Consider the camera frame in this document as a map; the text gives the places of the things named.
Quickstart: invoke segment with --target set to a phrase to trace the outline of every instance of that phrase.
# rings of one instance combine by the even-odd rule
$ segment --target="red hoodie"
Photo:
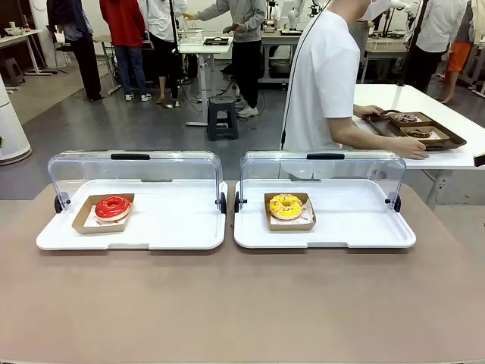
[[[99,0],[115,46],[141,47],[145,21],[138,0]]]

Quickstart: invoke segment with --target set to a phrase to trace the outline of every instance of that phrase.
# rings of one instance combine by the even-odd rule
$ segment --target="orange shorts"
[[[452,44],[452,53],[449,55],[447,72],[462,72],[465,63],[470,55],[471,43],[454,42]]]

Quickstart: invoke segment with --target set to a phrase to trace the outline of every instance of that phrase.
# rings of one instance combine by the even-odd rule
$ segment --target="face mask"
[[[389,10],[391,7],[391,0],[371,0],[371,4],[368,6],[361,19],[366,21],[373,21],[376,17],[383,12]]]

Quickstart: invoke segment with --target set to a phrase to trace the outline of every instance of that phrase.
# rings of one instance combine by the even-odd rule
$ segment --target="stool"
[[[17,87],[21,82],[25,82],[22,71],[18,67],[15,58],[7,58],[2,62],[3,67],[7,70],[9,84],[13,87]]]
[[[217,119],[217,113],[219,111],[225,112],[226,117]],[[227,127],[222,127],[221,124],[227,124]],[[231,139],[239,138],[236,106],[231,96],[209,97],[207,132],[209,134],[209,140],[216,140],[219,136],[226,136]]]

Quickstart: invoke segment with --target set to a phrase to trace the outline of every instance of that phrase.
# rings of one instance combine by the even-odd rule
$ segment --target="neck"
[[[333,0],[328,6],[328,10],[339,15],[347,25],[351,26],[361,18],[367,6],[367,2],[360,0]]]

